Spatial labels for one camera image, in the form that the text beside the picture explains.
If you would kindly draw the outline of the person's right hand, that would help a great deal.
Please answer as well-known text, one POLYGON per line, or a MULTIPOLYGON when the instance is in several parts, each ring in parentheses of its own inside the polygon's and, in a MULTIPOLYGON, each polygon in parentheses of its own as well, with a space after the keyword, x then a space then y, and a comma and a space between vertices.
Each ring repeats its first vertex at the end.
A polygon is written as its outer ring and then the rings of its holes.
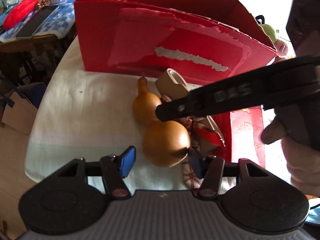
POLYGON ((319 197, 318 151, 292 140, 278 118, 274 118, 263 130, 260 139, 267 145, 280 140, 287 169, 291 174, 291 184, 306 195, 319 197))

